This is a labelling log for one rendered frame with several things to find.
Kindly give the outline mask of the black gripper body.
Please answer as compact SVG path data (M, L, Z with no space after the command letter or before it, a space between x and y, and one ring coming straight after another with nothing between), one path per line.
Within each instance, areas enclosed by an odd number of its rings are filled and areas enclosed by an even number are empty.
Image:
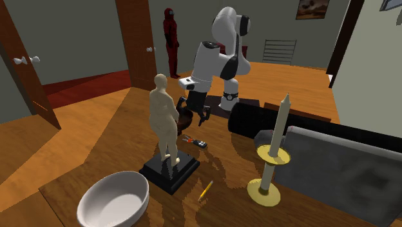
M196 92L196 91L189 91L186 100L186 107L191 111L196 113L204 112L204 103L206 99L207 93L204 92Z

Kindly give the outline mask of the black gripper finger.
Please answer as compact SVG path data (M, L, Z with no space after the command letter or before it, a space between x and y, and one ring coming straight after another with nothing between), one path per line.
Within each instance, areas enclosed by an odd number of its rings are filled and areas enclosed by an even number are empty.
M186 106L187 99L184 96L181 96L178 100L176 109L179 113L179 116L183 116L187 114L188 108Z
M203 106L201 108L198 109L198 115L200 116L200 120L199 120L199 126L202 125L202 123L206 120L209 119L210 115L211 115L211 107L210 106Z

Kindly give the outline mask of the dark brown bowl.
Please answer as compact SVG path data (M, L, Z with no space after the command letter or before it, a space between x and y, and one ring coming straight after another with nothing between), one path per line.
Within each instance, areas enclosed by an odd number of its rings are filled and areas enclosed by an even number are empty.
M187 108L178 107L179 118L177 122L178 135L182 134L182 131L188 128L193 120L193 112Z

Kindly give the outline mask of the long black cylinder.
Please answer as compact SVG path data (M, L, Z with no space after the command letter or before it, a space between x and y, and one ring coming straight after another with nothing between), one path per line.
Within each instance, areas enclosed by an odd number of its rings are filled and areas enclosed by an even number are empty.
M261 130L274 129L277 116L278 112L276 110L270 110L245 103L236 103L229 116L228 130L253 139ZM307 130L402 153L402 138L400 137L321 121L319 119L294 115L291 113L288 115L285 126L297 126Z

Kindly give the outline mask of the wooden table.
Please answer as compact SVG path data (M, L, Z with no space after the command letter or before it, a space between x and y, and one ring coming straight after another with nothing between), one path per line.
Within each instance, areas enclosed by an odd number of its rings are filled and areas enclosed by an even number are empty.
M77 206L92 184L111 173L137 171L158 154L148 117L148 92L132 88L85 162L41 187L63 227L80 227ZM231 133L227 120L217 116L201 126L194 121L187 133L208 144L201 150L178 142L200 166L173 195L151 184L147 210L135 227L374 227L284 186L279 188L279 205L260 206L246 189L263 170L253 141ZM198 202L210 181L212 186Z

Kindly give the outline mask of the red standing figure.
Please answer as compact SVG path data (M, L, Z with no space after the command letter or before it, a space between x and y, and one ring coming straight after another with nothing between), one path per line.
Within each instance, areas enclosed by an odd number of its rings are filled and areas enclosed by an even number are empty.
M168 54L169 74L172 78L178 79L180 78L177 74L178 47L180 45L177 39L177 23L174 19L174 11L171 8L164 10L163 27Z

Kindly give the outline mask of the yellow pencil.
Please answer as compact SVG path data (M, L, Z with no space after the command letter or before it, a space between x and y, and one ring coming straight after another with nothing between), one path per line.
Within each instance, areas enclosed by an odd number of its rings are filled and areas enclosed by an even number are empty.
M202 200L202 198L204 197L204 195L207 193L207 191L210 189L210 187L212 186L214 181L210 181L209 184L206 186L206 188L204 189L204 191L200 194L199 198L198 198L198 202L200 202Z

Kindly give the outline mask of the cream candle in yellow holder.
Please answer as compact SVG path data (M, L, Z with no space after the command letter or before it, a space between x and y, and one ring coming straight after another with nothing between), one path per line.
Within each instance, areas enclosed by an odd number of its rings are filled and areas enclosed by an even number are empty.
M275 167L285 165L291 160L289 153L280 148L290 107L291 102L289 94L287 94L280 103L271 144L263 144L256 149L257 154L265 161L265 166L261 179L249 181L247 193L254 202L265 207L273 207L279 204L281 199L280 192L271 180Z

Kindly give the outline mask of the brown door with white knob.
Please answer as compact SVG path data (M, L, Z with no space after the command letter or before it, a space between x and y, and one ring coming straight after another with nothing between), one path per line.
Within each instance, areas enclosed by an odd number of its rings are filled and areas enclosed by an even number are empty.
M155 88L157 74L148 0L115 0L131 85Z

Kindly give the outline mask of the white bowl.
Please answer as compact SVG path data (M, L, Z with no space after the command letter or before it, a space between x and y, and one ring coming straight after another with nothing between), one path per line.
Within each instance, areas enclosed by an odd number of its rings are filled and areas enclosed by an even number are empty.
M82 227L132 227L149 202L149 183L140 173L123 171L96 182L82 196L77 220Z

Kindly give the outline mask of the grey flat box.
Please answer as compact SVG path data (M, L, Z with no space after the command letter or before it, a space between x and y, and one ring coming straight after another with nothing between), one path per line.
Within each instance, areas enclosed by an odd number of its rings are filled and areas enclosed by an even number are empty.
M297 126L275 182L378 227L402 218L402 153Z

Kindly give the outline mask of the brown door with white knobs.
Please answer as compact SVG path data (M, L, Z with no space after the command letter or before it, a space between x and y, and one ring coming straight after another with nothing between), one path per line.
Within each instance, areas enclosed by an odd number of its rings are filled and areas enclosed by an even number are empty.
M41 116L60 130L59 121L28 57L4 0L0 0L0 56L3 58L30 113Z

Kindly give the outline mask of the grey wall rack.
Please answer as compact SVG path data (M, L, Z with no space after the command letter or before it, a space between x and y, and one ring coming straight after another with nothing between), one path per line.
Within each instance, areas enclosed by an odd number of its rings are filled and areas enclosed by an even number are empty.
M266 39L262 61L264 63L292 65L297 40Z

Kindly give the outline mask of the dark landscape wall picture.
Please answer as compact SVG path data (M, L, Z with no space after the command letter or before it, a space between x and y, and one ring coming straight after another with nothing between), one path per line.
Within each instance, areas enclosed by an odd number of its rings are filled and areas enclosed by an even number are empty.
M330 0L300 0L296 20L324 19Z

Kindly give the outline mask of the grey framed wall picture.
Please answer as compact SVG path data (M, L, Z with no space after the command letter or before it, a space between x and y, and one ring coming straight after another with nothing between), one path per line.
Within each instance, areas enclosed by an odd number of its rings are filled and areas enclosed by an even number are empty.
M402 0L383 0L379 11L388 11L402 6Z

